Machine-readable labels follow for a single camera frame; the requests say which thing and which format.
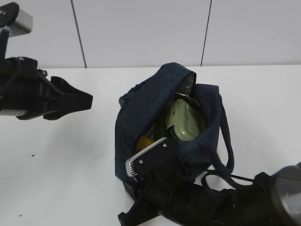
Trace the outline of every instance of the zipper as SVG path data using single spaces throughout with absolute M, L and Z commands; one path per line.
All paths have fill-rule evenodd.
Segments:
M 167 103 L 171 100 L 171 98 L 175 95 L 176 91 L 179 89 L 179 87 L 183 84 L 185 79 L 191 75 L 189 73 L 186 75 L 180 82 L 179 84 L 172 90 L 172 92 L 169 94 L 169 96 L 164 100 L 163 104 L 160 106 L 160 108 L 157 110 L 157 112 L 152 116 L 150 121 L 144 126 L 144 128 L 141 130 L 141 133 L 138 135 L 138 137 L 134 141 L 133 149 L 132 149 L 132 155 L 135 153 L 135 149 L 138 145 L 138 142 L 141 138 L 141 136 L 148 130 L 148 128 L 154 123 L 155 119 L 160 115 L 162 110 L 166 107 Z

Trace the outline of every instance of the white wall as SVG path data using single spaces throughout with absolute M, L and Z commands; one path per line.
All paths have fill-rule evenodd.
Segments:
M 301 63 L 301 1 L 213 0 L 203 65 Z
M 0 0 L 0 5 L 12 0 Z M 84 67 L 69 0 L 15 0 L 33 16 L 30 34 L 8 40 L 6 57 L 30 57 L 40 68 Z
M 298 0 L 73 1 L 88 67 L 199 66 L 203 51 L 203 66 L 301 61 Z M 33 15 L 34 29 L 9 40 L 7 57 L 84 67 L 70 0 L 16 2 Z

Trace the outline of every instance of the green object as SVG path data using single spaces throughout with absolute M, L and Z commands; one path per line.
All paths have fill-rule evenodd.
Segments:
M 166 128 L 172 131 L 179 140 L 191 141 L 205 128 L 205 117 L 182 99 L 174 101 L 166 117 Z

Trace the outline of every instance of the black cable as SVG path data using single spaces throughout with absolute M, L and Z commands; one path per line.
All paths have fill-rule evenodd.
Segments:
M 215 171 L 214 169 L 202 169 L 202 168 L 190 168 L 187 170 L 201 170 L 201 171 L 206 171 L 206 172 L 211 172 L 211 171 Z M 240 177 L 240 176 L 236 176 L 236 175 L 232 175 L 232 174 L 228 174 L 231 178 L 235 178 L 235 179 L 239 179 L 239 180 L 245 180 L 248 182 L 253 182 L 253 179 L 249 179 L 249 178 L 244 178 L 244 177 Z

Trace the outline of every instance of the yellow object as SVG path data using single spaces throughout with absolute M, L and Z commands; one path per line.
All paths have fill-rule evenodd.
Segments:
M 137 148 L 136 148 L 136 153 L 139 153 L 142 151 L 144 148 L 150 146 L 154 142 L 149 139 L 147 136 L 142 136 L 138 142 Z

